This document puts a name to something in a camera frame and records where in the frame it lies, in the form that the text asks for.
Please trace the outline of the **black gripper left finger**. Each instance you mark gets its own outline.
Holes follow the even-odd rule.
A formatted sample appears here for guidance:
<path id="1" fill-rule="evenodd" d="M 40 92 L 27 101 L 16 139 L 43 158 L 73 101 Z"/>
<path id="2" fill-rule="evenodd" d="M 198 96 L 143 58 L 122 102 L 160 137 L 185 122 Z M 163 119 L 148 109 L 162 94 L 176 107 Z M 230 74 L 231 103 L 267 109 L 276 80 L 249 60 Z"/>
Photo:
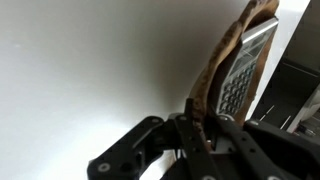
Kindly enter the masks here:
<path id="1" fill-rule="evenodd" d="M 174 180 L 222 180 L 198 129 L 194 126 L 193 100 L 188 98 L 184 112 L 174 118 L 182 157 L 174 167 Z"/>

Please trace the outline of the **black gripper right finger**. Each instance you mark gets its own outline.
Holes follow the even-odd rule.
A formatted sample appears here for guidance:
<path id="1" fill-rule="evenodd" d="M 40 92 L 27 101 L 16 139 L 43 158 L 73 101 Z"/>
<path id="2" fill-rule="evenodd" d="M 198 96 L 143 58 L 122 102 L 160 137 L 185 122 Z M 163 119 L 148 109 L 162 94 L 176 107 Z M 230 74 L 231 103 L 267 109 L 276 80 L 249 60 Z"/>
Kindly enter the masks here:
<path id="1" fill-rule="evenodd" d="M 230 116 L 220 115 L 216 127 L 215 180 L 295 180 L 277 166 L 258 143 Z"/>

